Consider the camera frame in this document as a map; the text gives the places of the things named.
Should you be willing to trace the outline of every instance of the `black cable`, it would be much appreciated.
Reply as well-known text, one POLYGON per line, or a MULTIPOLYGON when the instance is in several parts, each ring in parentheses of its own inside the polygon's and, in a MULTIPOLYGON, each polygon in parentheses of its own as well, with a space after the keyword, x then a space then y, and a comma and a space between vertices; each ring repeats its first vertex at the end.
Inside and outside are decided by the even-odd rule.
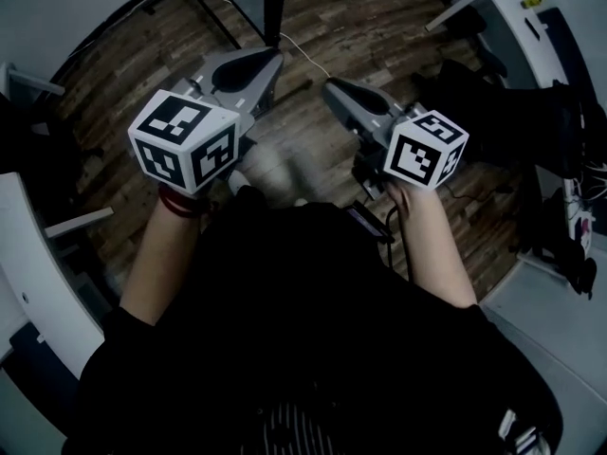
POLYGON ((487 192, 484 199, 481 199, 479 196, 474 197, 472 195, 467 195, 467 194, 455 195, 455 193, 453 192, 451 187, 449 187, 447 184, 443 184, 443 185, 449 191, 449 193, 451 194, 451 197, 453 199, 472 199, 473 201, 476 201, 476 202, 486 202, 493 195, 494 192, 513 193, 514 189, 512 189, 510 186, 508 186, 508 182, 509 182, 509 180, 507 182, 505 182, 504 184, 500 184, 499 186, 495 187, 494 189, 491 189, 489 192, 487 192))
MULTIPOLYGON (((386 227, 388 228, 388 230, 390 232, 392 232, 392 230, 390 229, 390 219, 392 218, 392 215, 397 211, 397 207, 394 206, 393 208, 390 209, 390 211, 388 212, 388 215, 386 216, 386 227)), ((388 241, 388 266, 390 266, 390 269, 394 269, 394 266, 392 265, 392 244, 390 243, 390 241, 388 241)))

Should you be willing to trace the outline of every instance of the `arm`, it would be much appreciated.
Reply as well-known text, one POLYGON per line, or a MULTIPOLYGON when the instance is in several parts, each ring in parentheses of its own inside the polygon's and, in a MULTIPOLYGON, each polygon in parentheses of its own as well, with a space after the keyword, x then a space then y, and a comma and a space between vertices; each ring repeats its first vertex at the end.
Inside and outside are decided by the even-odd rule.
POLYGON ((158 200, 120 300, 124 310, 156 324, 185 280, 199 229, 198 218, 179 217, 158 200))
POLYGON ((402 181, 386 183, 385 187, 396 203, 414 283, 456 307, 475 304, 472 284, 438 194, 402 181))

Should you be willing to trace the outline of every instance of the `white table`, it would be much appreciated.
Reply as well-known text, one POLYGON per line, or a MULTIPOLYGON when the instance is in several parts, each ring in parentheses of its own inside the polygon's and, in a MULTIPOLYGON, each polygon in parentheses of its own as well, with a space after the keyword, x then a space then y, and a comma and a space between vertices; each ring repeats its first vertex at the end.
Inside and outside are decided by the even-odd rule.
MULTIPOLYGON (((435 30, 443 25, 458 11, 478 0, 457 0, 451 7, 438 15, 426 25, 427 31, 435 30)), ((524 9, 521 2, 524 0, 488 0, 500 13, 512 32, 517 44, 521 48, 524 57, 529 64, 533 77, 540 88, 551 87, 554 81, 568 84, 565 72, 555 48, 546 34, 542 22, 533 9, 524 9), (525 19, 536 30, 539 39, 529 28, 525 19)), ((543 175, 549 173, 538 168, 541 182, 550 182, 550 179, 542 181, 543 175)), ((575 194, 575 183, 571 179, 560 180, 562 186, 563 200, 565 203, 565 221, 569 231, 569 237, 576 239, 576 223, 578 220, 587 221, 588 229, 581 238, 581 245, 586 254, 590 250, 592 237, 592 213, 583 210, 580 206, 579 197, 575 194)), ((543 195, 551 195, 550 191, 543 190, 543 195)))
POLYGON ((80 378, 103 334, 67 282, 17 173, 0 175, 0 264, 48 347, 80 378))

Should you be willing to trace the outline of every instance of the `floor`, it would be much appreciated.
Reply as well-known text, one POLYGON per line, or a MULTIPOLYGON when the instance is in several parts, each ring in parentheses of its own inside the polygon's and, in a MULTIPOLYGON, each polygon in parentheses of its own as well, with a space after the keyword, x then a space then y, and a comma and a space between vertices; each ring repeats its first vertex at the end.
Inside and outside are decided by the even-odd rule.
MULTIPOLYGON (((206 0, 242 46, 260 46, 257 34, 229 5, 206 0)), ((402 103, 415 100, 410 76, 433 75, 445 59, 478 67, 466 41, 445 32, 428 34, 423 26, 438 14, 439 0, 285 0, 282 31, 331 75, 380 86, 402 103)), ((49 100, 60 118, 75 121, 83 149, 101 147, 102 158, 84 163, 78 184, 83 211, 111 206, 114 216, 88 230, 120 294, 156 201, 156 184, 133 157, 127 128, 158 88, 170 89, 189 77, 204 56, 230 50, 225 38, 193 0, 162 0, 149 15, 136 10, 108 29, 60 79, 67 89, 49 100)), ((274 207, 298 197, 346 206, 364 193, 350 174, 357 140, 346 133, 321 99, 325 75, 287 39, 281 42, 285 67, 276 87, 280 98, 307 79, 314 85, 258 120, 249 136, 259 145, 240 169, 260 187, 274 207)), ((491 193, 499 184, 515 189, 520 176, 483 164, 462 164, 449 181, 454 198, 440 195, 479 299, 514 265, 509 251, 519 237, 512 215, 519 195, 491 193)), ((219 184, 213 193, 226 196, 219 184)), ((391 204, 385 197, 367 203, 380 219, 391 204)), ((396 220, 391 224, 396 230, 396 220)), ((406 276, 400 238, 393 248, 395 270, 406 276)), ((382 256, 386 257, 383 246, 382 256)))

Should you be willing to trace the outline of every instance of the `foot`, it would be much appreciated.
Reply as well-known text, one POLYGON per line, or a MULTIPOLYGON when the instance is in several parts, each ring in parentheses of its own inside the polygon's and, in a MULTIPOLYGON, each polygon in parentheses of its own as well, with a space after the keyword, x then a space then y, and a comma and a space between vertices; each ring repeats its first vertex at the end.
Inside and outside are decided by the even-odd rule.
POLYGON ((238 191, 244 186, 250 186, 247 178, 238 171, 233 171, 228 177, 228 187, 233 195, 236 195, 238 191))

